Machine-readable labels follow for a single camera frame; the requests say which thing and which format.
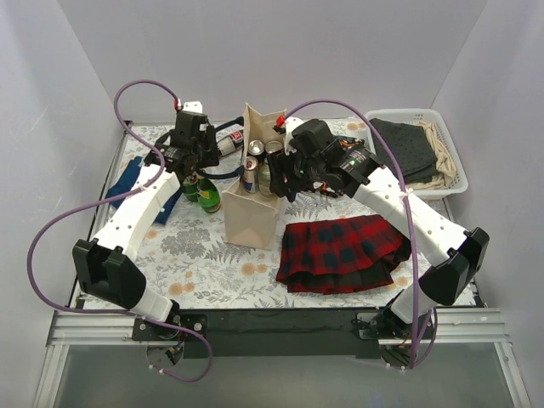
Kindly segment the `green Perrier bottle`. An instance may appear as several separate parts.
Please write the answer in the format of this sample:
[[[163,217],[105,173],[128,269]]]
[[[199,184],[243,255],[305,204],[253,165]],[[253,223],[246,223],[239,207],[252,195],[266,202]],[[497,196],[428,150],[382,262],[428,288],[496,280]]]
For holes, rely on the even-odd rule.
[[[183,182],[185,198],[190,202],[198,202],[198,176],[193,173]]]
[[[216,185],[201,175],[197,176],[197,200],[206,213],[215,213],[220,208],[221,199]]]

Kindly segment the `beige canvas tote bag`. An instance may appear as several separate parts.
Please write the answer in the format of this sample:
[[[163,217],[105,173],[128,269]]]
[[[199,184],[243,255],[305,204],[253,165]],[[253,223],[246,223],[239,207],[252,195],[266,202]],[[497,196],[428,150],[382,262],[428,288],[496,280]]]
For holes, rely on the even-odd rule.
[[[248,156],[249,144],[253,140],[260,140],[265,144],[284,141],[285,137],[274,130],[277,118],[284,114],[281,110],[263,115],[250,105],[246,106],[243,113],[242,160]],[[244,247],[272,249],[281,203],[282,199],[275,195],[267,197],[259,191],[246,191],[243,177],[239,177],[222,192],[225,241]]]

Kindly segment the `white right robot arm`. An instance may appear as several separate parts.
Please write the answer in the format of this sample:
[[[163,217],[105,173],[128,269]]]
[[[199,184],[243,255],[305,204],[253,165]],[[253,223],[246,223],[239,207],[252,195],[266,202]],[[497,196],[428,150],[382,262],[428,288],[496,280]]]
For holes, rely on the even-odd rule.
[[[421,315],[456,301],[483,263],[490,241],[483,229],[467,230],[443,218],[364,145],[343,147],[322,120],[280,116],[275,131],[283,135],[284,149],[269,157],[274,194],[294,201],[299,192],[326,184],[383,217],[429,262],[427,271],[372,320],[373,326],[401,338]]]

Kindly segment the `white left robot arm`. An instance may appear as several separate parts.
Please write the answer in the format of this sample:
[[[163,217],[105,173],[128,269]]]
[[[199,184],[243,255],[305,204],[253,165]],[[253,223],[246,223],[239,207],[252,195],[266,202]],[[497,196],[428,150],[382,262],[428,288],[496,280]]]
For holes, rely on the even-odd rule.
[[[164,340],[179,334],[181,320],[172,313],[174,301],[153,290],[135,265],[138,249],[183,182],[197,169],[218,164],[215,128],[200,102],[184,104],[168,137],[169,144],[156,142],[165,158],[164,171],[159,171],[159,157],[150,152],[133,185],[137,193],[123,200],[91,241],[79,240],[72,250],[83,292],[152,319],[151,329]]]

